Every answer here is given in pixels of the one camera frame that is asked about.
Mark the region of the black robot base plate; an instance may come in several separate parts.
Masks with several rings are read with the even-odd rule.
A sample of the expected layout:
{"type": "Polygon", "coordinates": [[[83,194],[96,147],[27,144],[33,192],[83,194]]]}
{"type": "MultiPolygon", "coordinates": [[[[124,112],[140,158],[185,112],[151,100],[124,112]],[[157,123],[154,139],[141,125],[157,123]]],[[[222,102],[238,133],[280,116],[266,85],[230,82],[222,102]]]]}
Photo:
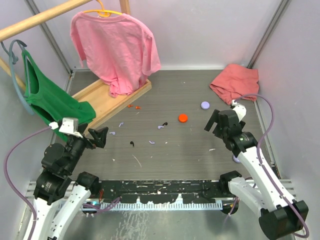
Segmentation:
{"type": "Polygon", "coordinates": [[[183,204],[200,204],[235,196],[223,192],[215,180],[101,180],[90,197],[106,202],[120,198],[123,204],[172,204],[182,197],[183,204]]]}

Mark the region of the lilac earbud charging case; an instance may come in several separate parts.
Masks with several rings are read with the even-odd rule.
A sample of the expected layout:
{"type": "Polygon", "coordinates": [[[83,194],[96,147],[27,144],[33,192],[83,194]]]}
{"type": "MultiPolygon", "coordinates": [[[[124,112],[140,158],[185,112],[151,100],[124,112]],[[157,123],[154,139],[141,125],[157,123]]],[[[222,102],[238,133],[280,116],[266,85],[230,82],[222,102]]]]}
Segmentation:
{"type": "Polygon", "coordinates": [[[239,160],[239,158],[236,157],[235,155],[232,156],[232,160],[233,160],[235,163],[238,163],[238,164],[241,163],[241,161],[239,160]]]}

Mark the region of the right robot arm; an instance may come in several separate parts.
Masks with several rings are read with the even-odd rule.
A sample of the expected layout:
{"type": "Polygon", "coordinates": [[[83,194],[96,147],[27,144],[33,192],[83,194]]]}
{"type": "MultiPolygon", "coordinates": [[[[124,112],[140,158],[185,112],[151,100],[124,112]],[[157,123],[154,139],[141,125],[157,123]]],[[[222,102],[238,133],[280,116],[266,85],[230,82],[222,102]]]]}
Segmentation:
{"type": "Polygon", "coordinates": [[[223,111],[216,109],[204,128],[207,132],[214,129],[212,133],[223,140],[256,184],[253,188],[234,170],[220,176],[219,191],[225,197],[234,195],[244,202],[257,215],[264,235],[277,240],[303,230],[309,208],[283,186],[258,148],[253,134],[243,131],[245,114],[242,106],[223,111]]]}

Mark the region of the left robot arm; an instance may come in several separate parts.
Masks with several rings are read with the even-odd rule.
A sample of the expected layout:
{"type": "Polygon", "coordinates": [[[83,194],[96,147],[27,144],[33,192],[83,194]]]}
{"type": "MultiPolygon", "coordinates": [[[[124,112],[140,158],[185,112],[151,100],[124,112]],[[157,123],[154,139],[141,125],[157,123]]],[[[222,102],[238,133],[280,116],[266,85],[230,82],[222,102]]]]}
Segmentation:
{"type": "Polygon", "coordinates": [[[49,145],[41,161],[43,171],[35,183],[32,217],[29,220],[25,240],[61,240],[68,226],[85,200],[99,195],[99,177],[86,171],[80,173],[74,183],[71,175],[85,149],[104,148],[108,127],[90,128],[92,138],[84,136],[87,124],[80,126],[77,135],[69,135],[66,145],[49,145]]]}

